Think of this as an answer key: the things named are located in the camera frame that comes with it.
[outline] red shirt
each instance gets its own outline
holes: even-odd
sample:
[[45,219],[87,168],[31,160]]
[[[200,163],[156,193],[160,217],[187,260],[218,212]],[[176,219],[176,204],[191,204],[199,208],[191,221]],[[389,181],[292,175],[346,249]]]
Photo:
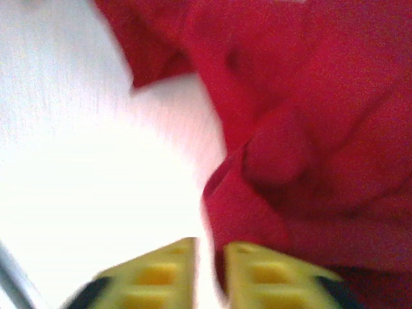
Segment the red shirt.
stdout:
[[330,267],[412,308],[410,1],[95,0],[134,85],[197,71],[228,155],[204,191],[221,250]]

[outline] yellow plastic piece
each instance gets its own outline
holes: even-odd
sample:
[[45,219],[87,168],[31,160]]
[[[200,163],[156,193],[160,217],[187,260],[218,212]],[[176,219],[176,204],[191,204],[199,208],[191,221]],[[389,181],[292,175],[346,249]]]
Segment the yellow plastic piece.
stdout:
[[314,276],[342,281],[337,274],[252,243],[225,247],[231,309],[341,308]]
[[113,282],[91,309],[191,309],[195,238],[109,268],[97,277]]

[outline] blurry object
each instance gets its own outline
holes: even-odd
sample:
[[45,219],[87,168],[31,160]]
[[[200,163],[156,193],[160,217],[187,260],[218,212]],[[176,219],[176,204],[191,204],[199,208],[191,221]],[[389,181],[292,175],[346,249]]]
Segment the blurry object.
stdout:
[[195,245],[194,238],[181,239],[109,268],[67,309],[192,309]]
[[48,309],[32,282],[0,243],[0,288],[17,309]]
[[362,309],[333,272],[253,243],[225,247],[233,309]]

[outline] white surface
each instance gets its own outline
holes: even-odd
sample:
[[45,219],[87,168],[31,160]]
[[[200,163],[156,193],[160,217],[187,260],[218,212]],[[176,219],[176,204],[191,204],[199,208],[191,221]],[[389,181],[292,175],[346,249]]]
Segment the white surface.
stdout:
[[1,241],[56,308],[99,270],[199,236],[198,308],[219,308],[200,194],[224,149],[207,94],[189,76],[131,95],[97,16],[85,0],[0,1]]

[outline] red cloth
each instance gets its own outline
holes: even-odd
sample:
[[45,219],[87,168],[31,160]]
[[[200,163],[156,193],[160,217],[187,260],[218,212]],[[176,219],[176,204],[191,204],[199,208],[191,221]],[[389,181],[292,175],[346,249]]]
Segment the red cloth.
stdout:
[[410,1],[96,4],[134,86],[197,71],[209,90],[228,149],[203,195],[217,262],[249,240],[412,308]]

